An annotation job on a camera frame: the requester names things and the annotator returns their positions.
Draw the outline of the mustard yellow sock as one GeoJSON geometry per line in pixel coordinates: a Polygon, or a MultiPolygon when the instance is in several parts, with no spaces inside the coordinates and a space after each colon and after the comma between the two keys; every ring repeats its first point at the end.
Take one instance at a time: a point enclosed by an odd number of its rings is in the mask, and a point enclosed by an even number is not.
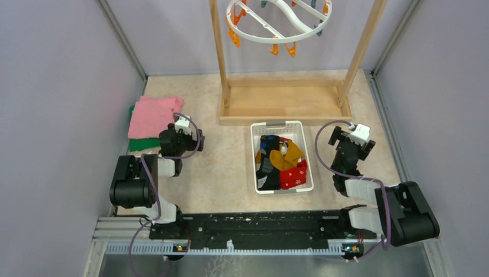
{"type": "Polygon", "coordinates": [[[255,156],[255,164],[261,164],[267,157],[267,151],[263,148],[260,148],[255,156]]]}
{"type": "Polygon", "coordinates": [[[281,144],[279,141],[279,146],[270,151],[269,159],[272,166],[279,171],[296,167],[298,162],[306,160],[302,150],[293,141],[288,144],[281,144]]]}

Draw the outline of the red sock white cuff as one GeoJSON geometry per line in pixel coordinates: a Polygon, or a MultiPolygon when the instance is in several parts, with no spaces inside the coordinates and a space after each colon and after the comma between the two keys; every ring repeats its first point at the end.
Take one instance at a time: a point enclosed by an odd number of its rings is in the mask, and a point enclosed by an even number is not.
{"type": "Polygon", "coordinates": [[[292,140],[289,139],[289,138],[285,138],[285,137],[279,137],[279,141],[280,141],[281,144],[284,144],[284,143],[288,144],[292,140]]]}

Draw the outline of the black sock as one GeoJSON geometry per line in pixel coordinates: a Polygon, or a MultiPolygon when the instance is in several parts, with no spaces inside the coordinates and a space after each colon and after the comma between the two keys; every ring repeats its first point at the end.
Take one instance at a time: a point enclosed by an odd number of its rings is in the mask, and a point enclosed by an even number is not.
{"type": "Polygon", "coordinates": [[[264,135],[260,137],[259,149],[263,148],[267,151],[268,157],[259,164],[259,168],[255,172],[257,180],[257,189],[259,191],[265,190],[279,190],[279,174],[280,171],[274,168],[270,162],[269,154],[273,147],[279,146],[279,137],[275,135],[264,135]]]}

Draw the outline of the white round clip hanger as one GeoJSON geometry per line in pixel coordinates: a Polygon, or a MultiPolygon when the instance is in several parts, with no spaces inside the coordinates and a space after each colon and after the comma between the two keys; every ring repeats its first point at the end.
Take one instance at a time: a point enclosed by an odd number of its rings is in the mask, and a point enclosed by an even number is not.
{"type": "Polygon", "coordinates": [[[332,11],[332,1],[230,1],[225,21],[241,39],[288,44],[319,36],[332,11]]]}

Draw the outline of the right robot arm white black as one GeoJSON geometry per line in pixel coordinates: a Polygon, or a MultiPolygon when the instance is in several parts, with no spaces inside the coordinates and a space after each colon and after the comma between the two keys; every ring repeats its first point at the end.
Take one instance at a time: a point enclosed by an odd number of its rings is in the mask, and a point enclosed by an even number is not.
{"type": "Polygon", "coordinates": [[[343,208],[338,222],[340,234],[353,238],[361,230],[368,230],[384,235],[392,246],[438,237],[439,223],[416,182],[380,185],[360,173],[358,161],[365,160],[375,146],[368,133],[364,125],[351,133],[336,126],[328,141],[336,148],[330,166],[335,189],[345,197],[371,204],[343,208]]]}

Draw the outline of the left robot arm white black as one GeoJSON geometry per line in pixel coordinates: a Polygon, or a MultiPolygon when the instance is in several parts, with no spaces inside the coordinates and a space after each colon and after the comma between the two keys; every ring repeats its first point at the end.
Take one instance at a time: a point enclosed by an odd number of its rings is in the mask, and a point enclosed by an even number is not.
{"type": "Polygon", "coordinates": [[[203,131],[196,129],[195,132],[196,137],[193,137],[193,132],[170,123],[159,134],[158,154],[120,156],[109,190],[111,204],[137,210],[151,223],[163,224],[163,231],[170,238],[181,237],[185,223],[177,218],[179,208],[159,195],[158,180],[180,175],[185,152],[203,151],[203,131]]]}

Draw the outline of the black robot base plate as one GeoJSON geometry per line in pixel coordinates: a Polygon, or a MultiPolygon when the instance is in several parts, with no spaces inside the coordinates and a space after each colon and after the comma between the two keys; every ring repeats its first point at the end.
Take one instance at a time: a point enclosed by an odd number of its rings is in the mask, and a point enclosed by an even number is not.
{"type": "Polygon", "coordinates": [[[339,210],[238,212],[217,214],[178,213],[177,221],[154,224],[149,238],[182,240],[191,250],[329,250],[335,242],[357,244],[377,235],[347,229],[339,210]]]}

